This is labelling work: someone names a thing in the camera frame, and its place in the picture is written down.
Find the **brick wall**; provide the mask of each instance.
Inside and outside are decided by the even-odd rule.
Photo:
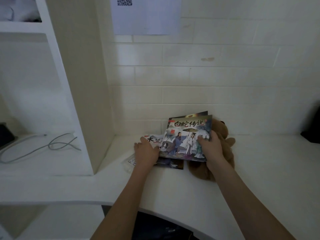
[[[230,134],[294,134],[320,100],[320,0],[182,0],[166,36],[113,35],[96,4],[117,134],[204,110]]]

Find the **wall stain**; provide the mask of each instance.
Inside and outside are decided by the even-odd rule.
[[[209,58],[201,58],[202,61],[213,61],[214,57],[209,57]]]

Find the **teddy bear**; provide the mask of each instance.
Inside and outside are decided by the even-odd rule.
[[[236,142],[235,138],[227,138],[229,131],[223,121],[212,119],[211,129],[218,135],[218,138],[221,142],[224,158],[233,168],[235,168],[234,155],[231,149],[231,147]],[[215,181],[214,175],[208,169],[206,162],[188,161],[188,167],[190,172],[197,178]]]

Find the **forearm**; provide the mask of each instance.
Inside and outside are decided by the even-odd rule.
[[[210,162],[222,195],[247,240],[294,239],[224,158]]]
[[[91,237],[95,239],[131,239],[147,174],[133,170],[132,175]]]

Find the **left hand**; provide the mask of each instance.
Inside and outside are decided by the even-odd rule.
[[[134,152],[136,159],[136,170],[149,173],[153,165],[157,162],[159,157],[159,147],[152,148],[152,145],[145,137],[140,138],[139,143],[134,143]]]

